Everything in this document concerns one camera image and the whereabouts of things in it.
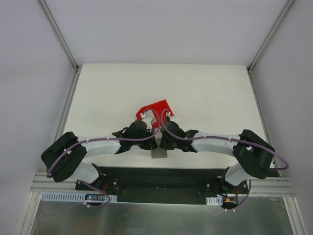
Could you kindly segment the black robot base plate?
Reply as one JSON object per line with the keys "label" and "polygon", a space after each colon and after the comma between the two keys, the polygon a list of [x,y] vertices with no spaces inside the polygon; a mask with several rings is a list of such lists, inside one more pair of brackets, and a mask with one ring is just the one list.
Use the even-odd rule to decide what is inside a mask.
{"label": "black robot base plate", "polygon": [[247,181],[232,186],[223,169],[99,167],[93,183],[76,182],[76,190],[99,189],[118,202],[203,205],[206,198],[223,196],[237,202],[247,194]]}

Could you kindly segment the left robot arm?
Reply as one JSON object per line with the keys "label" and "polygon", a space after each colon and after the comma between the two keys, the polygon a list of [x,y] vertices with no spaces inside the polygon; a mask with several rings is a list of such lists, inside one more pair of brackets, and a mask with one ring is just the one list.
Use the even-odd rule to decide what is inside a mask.
{"label": "left robot arm", "polygon": [[66,132],[41,154],[41,160],[47,168],[47,177],[57,183],[71,178],[78,181],[84,190],[105,191],[105,175],[96,164],[87,164],[83,159],[104,154],[121,154],[133,146],[144,150],[156,149],[152,129],[154,122],[152,117],[137,119],[129,127],[103,138],[81,139],[73,132]]}

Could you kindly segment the grey leather card holder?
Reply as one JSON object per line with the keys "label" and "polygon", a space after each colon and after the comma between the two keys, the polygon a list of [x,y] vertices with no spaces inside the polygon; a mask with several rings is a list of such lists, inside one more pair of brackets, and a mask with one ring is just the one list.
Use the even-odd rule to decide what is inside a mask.
{"label": "grey leather card holder", "polygon": [[161,138],[156,138],[156,144],[157,148],[151,150],[152,159],[167,158],[168,157],[167,150],[164,150],[160,147]]}

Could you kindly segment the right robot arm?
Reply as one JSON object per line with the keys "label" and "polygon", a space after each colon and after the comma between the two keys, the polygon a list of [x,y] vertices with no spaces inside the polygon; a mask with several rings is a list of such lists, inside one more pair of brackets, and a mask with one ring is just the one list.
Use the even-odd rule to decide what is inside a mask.
{"label": "right robot arm", "polygon": [[218,137],[198,130],[183,131],[177,123],[167,121],[160,131],[161,149],[213,152],[229,155],[237,160],[235,165],[226,168],[220,179],[210,184],[212,191],[223,196],[233,192],[240,183],[251,177],[265,179],[275,152],[267,142],[247,129],[238,135]]}

